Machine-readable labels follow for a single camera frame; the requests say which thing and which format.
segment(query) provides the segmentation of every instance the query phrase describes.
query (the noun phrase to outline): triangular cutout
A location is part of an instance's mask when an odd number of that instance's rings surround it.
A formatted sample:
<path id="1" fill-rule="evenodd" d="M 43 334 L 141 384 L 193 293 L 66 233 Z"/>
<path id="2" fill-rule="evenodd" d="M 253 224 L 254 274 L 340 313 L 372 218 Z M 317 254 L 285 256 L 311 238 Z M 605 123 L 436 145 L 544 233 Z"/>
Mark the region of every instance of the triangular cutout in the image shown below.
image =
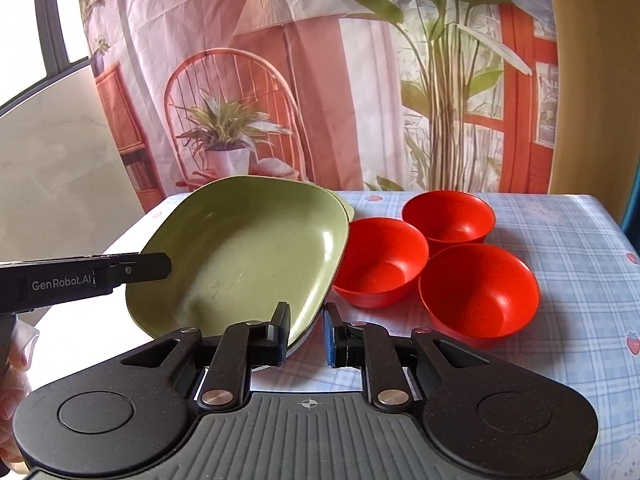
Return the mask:
<path id="1" fill-rule="evenodd" d="M 488 361 L 472 354 L 469 350 L 465 350 L 444 339 L 436 339 L 433 341 L 436 348 L 444 355 L 444 358 L 454 368 L 474 368 L 476 366 L 487 366 Z"/>
<path id="2" fill-rule="evenodd" d="M 168 339 L 127 357 L 122 361 L 125 366 L 139 366 L 141 368 L 158 368 L 178 345 L 177 339 Z"/>

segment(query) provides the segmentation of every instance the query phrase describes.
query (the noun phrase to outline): printed fabric backdrop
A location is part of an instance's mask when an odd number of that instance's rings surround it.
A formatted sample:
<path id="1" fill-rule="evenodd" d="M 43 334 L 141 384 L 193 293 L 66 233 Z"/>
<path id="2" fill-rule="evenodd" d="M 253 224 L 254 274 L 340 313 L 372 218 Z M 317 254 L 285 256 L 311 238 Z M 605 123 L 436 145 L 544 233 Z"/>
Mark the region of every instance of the printed fabric backdrop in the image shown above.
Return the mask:
<path id="1" fill-rule="evenodd" d="M 233 174 L 547 192 L 551 0 L 80 0 L 143 208 Z"/>

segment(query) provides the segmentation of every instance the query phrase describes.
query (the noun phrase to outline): wooden chair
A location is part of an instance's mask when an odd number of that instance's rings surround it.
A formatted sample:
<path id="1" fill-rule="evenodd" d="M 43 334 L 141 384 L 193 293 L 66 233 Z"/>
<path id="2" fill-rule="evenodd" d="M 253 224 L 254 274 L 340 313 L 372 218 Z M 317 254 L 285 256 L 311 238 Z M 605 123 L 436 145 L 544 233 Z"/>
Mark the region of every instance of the wooden chair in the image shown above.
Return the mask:
<path id="1" fill-rule="evenodd" d="M 227 101 L 254 103 L 256 110 L 270 115 L 269 121 L 292 132 L 267 134 L 270 144 L 260 143 L 257 168 L 252 173 L 308 180 L 302 142 L 308 146 L 300 109 L 287 81 L 265 59 L 236 48 L 212 48 L 185 60 L 172 74 L 164 91 L 164 113 L 183 180 L 180 187 L 195 190 L 216 180 L 219 175 L 209 167 L 207 158 L 193 151 L 186 139 L 178 136 L 191 130 L 183 108 L 202 106 L 200 90 Z M 274 166 L 280 168 L 273 173 Z M 291 171 L 282 174 L 282 168 Z"/>

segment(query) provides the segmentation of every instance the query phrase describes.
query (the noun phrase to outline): metal bolt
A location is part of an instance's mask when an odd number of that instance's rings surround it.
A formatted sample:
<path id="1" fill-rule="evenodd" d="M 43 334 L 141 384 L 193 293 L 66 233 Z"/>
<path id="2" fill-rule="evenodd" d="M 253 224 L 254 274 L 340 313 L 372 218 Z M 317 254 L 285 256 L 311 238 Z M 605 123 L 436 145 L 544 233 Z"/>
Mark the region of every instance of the metal bolt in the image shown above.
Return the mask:
<path id="1" fill-rule="evenodd" d="M 384 390 L 378 394 L 378 400 L 387 406 L 399 406 L 409 400 L 409 394 L 402 390 Z"/>
<path id="2" fill-rule="evenodd" d="M 209 390 L 202 394 L 202 402 L 209 406 L 224 406 L 234 400 L 234 394 L 226 390 Z"/>

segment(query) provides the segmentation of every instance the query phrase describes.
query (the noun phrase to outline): human hand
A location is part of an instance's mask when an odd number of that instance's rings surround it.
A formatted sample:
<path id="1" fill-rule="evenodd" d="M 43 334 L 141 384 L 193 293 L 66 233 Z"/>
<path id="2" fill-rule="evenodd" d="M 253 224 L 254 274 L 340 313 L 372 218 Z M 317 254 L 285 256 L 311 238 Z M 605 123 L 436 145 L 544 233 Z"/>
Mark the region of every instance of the human hand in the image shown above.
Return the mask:
<path id="1" fill-rule="evenodd" d="M 17 465 L 23 462 L 14 440 L 14 413 L 18 404 L 31 392 L 26 371 L 31 366 L 38 330 L 17 320 L 9 345 L 9 363 L 0 384 L 0 458 L 10 469 L 24 473 Z"/>

